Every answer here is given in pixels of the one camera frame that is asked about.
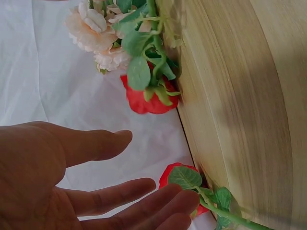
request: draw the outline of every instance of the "wooden board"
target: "wooden board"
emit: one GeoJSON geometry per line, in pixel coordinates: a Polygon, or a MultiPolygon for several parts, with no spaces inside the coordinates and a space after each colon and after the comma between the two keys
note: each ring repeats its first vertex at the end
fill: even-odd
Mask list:
{"type": "Polygon", "coordinates": [[[307,1],[157,2],[184,42],[179,113],[209,184],[253,221],[306,230],[307,1]]]}

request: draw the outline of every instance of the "hand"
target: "hand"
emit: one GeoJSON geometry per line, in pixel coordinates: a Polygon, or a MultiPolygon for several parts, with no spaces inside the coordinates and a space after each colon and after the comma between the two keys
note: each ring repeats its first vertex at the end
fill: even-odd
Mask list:
{"type": "Polygon", "coordinates": [[[172,184],[118,214],[107,213],[155,189],[139,179],[92,192],[61,189],[68,167],[119,155],[129,131],[76,131],[43,122],[0,127],[0,229],[2,230],[186,230],[199,204],[193,191],[172,184]]]}

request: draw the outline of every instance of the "white sheet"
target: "white sheet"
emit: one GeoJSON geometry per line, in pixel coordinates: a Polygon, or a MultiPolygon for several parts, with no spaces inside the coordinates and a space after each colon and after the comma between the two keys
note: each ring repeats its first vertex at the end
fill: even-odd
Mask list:
{"type": "MultiPolygon", "coordinates": [[[[120,72],[102,76],[93,55],[72,44],[63,22],[77,2],[0,0],[0,125],[40,120],[80,130],[133,132],[132,143],[115,159],[69,168],[59,184],[65,188],[90,191],[140,177],[158,182],[168,164],[191,164],[177,112],[135,114],[120,72]]],[[[190,229],[214,227],[208,213],[190,229]]]]}

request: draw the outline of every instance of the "fingernail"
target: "fingernail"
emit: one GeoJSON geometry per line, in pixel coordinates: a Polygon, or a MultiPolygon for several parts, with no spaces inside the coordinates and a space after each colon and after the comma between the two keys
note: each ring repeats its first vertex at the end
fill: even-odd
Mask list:
{"type": "Polygon", "coordinates": [[[132,138],[132,132],[130,130],[121,130],[116,132],[116,134],[121,136],[129,136],[130,138],[132,138]]]}

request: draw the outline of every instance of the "flower garland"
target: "flower garland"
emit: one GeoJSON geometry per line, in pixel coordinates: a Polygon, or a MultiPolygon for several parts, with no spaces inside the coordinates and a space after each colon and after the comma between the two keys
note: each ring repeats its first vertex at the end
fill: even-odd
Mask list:
{"type": "Polygon", "coordinates": [[[65,24],[73,43],[94,53],[99,72],[127,71],[121,80],[133,111],[164,114],[177,107],[180,94],[171,83],[178,64],[160,36],[166,21],[155,0],[82,0],[65,24]]]}
{"type": "Polygon", "coordinates": [[[233,228],[237,225],[242,225],[251,230],[273,230],[231,213],[230,206],[234,199],[231,192],[225,187],[218,188],[215,191],[202,187],[202,177],[193,166],[178,162],[168,165],[161,176],[159,188],[167,184],[178,184],[182,189],[197,192],[200,196],[200,206],[196,212],[192,213],[192,217],[198,216],[207,210],[216,213],[217,224],[215,230],[233,228]]]}

